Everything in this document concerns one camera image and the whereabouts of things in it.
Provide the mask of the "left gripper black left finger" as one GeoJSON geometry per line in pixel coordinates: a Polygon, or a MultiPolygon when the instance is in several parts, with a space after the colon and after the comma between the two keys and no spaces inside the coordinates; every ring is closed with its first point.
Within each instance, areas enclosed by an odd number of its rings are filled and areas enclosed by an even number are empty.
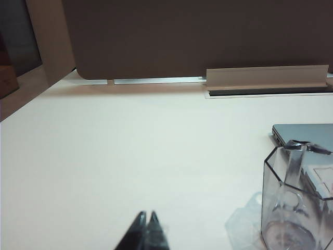
{"type": "Polygon", "coordinates": [[[119,241],[115,250],[140,250],[144,249],[146,234],[146,212],[140,211],[130,227],[119,241]]]}

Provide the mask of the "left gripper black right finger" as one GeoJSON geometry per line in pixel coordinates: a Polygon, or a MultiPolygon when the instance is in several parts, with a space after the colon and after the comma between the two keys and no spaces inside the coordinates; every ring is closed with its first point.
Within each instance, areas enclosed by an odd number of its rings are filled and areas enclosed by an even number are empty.
{"type": "Polygon", "coordinates": [[[169,250],[169,244],[164,230],[159,223],[158,216],[152,211],[146,227],[144,249],[169,250]]]}

